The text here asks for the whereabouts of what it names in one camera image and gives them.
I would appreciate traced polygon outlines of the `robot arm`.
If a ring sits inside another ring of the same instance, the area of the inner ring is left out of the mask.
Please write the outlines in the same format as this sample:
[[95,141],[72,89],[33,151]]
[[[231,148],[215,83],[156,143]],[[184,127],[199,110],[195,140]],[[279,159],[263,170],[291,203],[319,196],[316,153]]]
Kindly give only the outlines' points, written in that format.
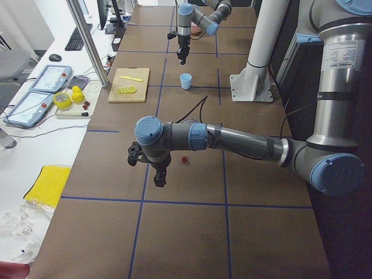
[[[232,11],[229,1],[203,1],[214,12],[207,16],[190,3],[179,5],[177,31],[178,59],[183,65],[189,53],[191,23],[209,35],[215,35],[219,23]],[[247,120],[259,124],[274,122],[274,113],[263,120],[264,102],[270,95],[270,58],[290,1],[262,1],[247,64],[240,74],[230,76],[234,102],[253,102]],[[166,170],[171,151],[201,151],[207,148],[232,152],[256,161],[268,161],[288,167],[314,189],[340,196],[358,188],[365,166],[355,155],[357,143],[352,137],[355,96],[366,41],[371,36],[371,1],[299,1],[297,43],[323,43],[320,83],[315,103],[313,134],[305,141],[272,138],[245,133],[218,125],[186,119],[162,123],[154,116],[137,121],[137,141],[128,149],[128,163],[149,163],[155,170],[154,183],[166,185]]]
[[202,1],[214,11],[211,15],[201,12],[200,8],[191,3],[181,3],[177,12],[177,28],[168,34],[168,39],[177,37],[179,49],[177,57],[180,65],[185,65],[189,55],[191,42],[191,23],[199,26],[207,35],[216,34],[221,21],[229,17],[232,11],[230,1]]

